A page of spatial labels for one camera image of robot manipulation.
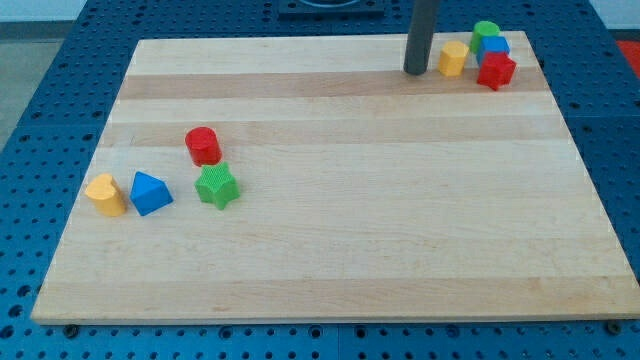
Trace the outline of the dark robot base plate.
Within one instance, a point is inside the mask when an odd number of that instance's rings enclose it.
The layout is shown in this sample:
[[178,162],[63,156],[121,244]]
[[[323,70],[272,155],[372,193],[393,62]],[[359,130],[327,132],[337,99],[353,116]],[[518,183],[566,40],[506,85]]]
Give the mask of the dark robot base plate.
[[279,19],[305,16],[382,16],[385,12],[384,0],[277,0],[274,4],[277,6]]

